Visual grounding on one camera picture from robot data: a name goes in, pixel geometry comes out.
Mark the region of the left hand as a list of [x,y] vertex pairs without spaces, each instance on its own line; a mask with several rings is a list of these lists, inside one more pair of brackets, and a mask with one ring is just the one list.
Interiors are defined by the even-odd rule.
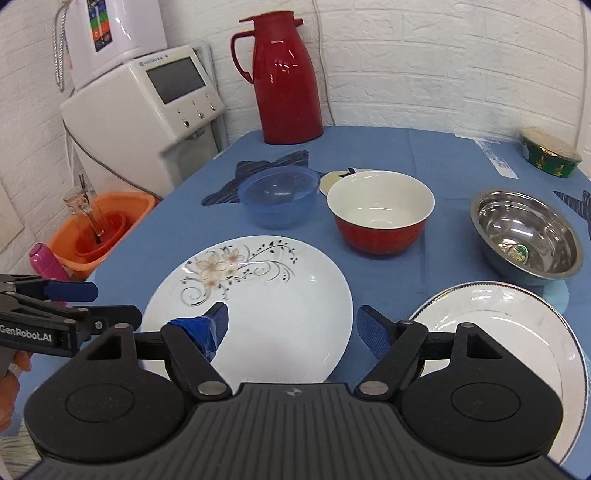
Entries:
[[[29,372],[31,370],[32,354],[25,351],[17,351],[13,364],[21,371]],[[11,423],[15,409],[15,402],[20,391],[20,383],[15,374],[8,371],[0,382],[0,432],[6,431]]]

